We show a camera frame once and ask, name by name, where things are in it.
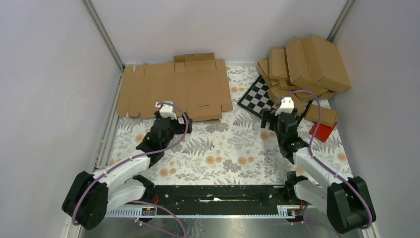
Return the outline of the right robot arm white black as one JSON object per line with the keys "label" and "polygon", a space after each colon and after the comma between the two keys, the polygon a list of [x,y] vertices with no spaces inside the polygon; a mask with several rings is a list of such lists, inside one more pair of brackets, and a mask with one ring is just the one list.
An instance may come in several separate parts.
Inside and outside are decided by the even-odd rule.
{"label": "right robot arm white black", "polygon": [[291,174],[284,198],[290,204],[303,200],[325,213],[340,234],[370,227],[376,213],[368,186],[361,177],[344,178],[310,154],[310,146],[298,136],[296,110],[291,113],[264,109],[261,127],[269,124],[276,134],[281,155],[303,168],[314,180]]}

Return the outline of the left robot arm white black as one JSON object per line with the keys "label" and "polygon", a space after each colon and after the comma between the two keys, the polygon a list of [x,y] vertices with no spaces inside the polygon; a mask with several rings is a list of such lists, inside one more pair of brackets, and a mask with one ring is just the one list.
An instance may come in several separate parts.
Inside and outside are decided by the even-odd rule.
{"label": "left robot arm white black", "polygon": [[82,171],[75,177],[61,207],[74,225],[91,230],[107,212],[124,204],[157,201],[155,185],[139,173],[163,157],[175,135],[191,133],[193,121],[187,113],[181,117],[183,122],[160,112],[155,116],[150,131],[129,158],[92,174]]}

